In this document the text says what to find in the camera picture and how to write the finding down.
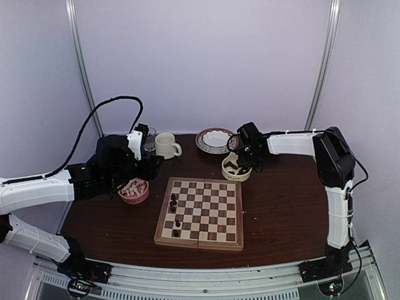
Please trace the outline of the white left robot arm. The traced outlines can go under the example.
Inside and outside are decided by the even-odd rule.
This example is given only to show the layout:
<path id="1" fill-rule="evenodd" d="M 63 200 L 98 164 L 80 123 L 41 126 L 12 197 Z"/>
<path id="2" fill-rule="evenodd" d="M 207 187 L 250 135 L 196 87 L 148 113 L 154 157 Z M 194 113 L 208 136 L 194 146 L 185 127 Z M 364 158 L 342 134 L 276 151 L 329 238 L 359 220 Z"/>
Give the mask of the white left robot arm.
<path id="1" fill-rule="evenodd" d="M 90 271 L 79 243 L 57 236 L 16 217 L 14 211 L 48 203 L 85 201 L 114 196 L 130 180 L 145 181 L 158 175 L 163 157 L 142 151 L 143 137 L 110 135 L 98 140 L 85 163 L 61 167 L 52 174 L 1 181 L 1 242 L 65 264 L 77 278 Z"/>

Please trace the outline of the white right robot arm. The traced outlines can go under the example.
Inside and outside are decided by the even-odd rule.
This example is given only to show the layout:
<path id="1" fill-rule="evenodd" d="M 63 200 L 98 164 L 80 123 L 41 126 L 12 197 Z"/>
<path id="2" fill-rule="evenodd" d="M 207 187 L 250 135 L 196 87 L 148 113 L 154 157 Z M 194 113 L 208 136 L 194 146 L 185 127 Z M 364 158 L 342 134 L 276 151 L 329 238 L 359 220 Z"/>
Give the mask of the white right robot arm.
<path id="1" fill-rule="evenodd" d="M 316 162 L 317 175 L 328 201 L 329 230 L 325 258 L 320 269 L 335 275 L 348 260 L 351 247 L 353 178 L 356 160 L 337 127 L 312 131 L 273 131 L 261 133 L 253 122 L 237 130 L 242 148 L 235 149 L 238 164 L 263 170 L 272 155 L 310 156 Z"/>

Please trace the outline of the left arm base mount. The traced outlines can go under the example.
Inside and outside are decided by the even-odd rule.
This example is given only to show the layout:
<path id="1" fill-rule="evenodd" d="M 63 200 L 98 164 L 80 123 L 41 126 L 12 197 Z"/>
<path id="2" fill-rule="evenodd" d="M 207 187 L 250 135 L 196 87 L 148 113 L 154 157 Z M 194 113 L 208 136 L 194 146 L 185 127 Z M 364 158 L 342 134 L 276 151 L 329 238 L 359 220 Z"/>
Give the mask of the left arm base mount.
<path id="1" fill-rule="evenodd" d="M 78 279 L 91 284 L 107 284 L 112 271 L 112 266 L 110 264 L 90 260 L 73 263 L 57 262 L 56 266 L 59 273 L 71 279 Z"/>

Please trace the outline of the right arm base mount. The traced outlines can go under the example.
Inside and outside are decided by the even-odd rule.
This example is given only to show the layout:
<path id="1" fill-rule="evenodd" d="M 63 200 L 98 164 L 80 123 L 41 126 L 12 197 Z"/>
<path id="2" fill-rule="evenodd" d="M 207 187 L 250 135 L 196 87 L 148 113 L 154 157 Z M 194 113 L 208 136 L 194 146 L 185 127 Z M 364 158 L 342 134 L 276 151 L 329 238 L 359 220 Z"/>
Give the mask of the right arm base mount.
<path id="1" fill-rule="evenodd" d="M 304 261 L 299 264 L 298 268 L 303 283 L 339 276 L 353 270 L 350 262 L 345 262 L 342 266 L 329 267 L 324 258 L 315 261 Z"/>

